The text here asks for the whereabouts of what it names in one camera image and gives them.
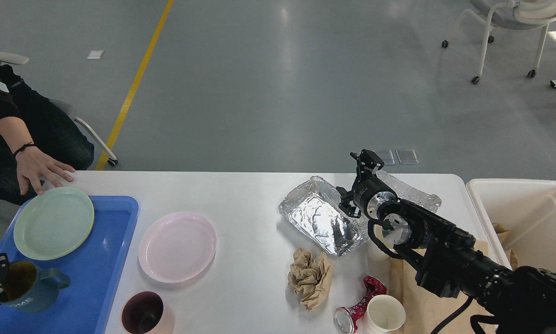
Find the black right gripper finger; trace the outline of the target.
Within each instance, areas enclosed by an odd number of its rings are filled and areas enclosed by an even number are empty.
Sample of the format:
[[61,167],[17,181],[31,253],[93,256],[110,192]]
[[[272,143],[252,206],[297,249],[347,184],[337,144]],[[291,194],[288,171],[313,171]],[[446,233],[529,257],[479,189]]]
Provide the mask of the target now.
[[340,194],[340,210],[351,218],[360,218],[361,211],[354,203],[354,190],[347,191],[345,188],[336,186],[337,192]]
[[357,164],[356,178],[353,185],[369,180],[373,177],[375,170],[384,167],[384,161],[373,150],[363,149],[359,154],[350,152],[350,156],[355,159]]

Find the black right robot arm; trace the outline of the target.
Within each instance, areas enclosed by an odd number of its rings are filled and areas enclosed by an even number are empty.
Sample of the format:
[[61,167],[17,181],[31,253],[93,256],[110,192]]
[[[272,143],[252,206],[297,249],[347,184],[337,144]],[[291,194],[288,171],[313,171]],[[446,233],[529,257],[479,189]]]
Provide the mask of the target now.
[[482,324],[497,334],[556,334],[556,273],[531,266],[510,270],[474,249],[475,237],[454,223],[399,197],[376,172],[382,159],[371,150],[350,153],[357,163],[350,190],[338,187],[339,208],[352,218],[365,215],[369,238],[386,255],[416,270],[416,283],[439,297],[467,301],[433,330],[437,334],[473,300],[488,315],[473,315],[476,334]]

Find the person's hand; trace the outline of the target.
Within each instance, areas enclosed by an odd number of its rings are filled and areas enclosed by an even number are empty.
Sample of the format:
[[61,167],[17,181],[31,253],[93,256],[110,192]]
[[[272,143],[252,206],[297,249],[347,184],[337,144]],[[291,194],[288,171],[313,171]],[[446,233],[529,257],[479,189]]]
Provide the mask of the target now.
[[17,163],[17,180],[20,194],[27,194],[30,188],[38,195],[44,193],[41,180],[47,180],[55,187],[62,187],[62,182],[72,182],[70,173],[76,170],[70,165],[64,164],[40,149],[29,146],[15,155]]

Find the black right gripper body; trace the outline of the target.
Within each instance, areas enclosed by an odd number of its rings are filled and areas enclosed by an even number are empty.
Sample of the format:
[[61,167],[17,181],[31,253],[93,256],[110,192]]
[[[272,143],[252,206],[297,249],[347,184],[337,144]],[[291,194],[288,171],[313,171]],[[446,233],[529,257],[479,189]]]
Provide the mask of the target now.
[[399,212],[399,202],[394,190],[378,178],[355,180],[352,186],[354,204],[371,219],[384,218]]

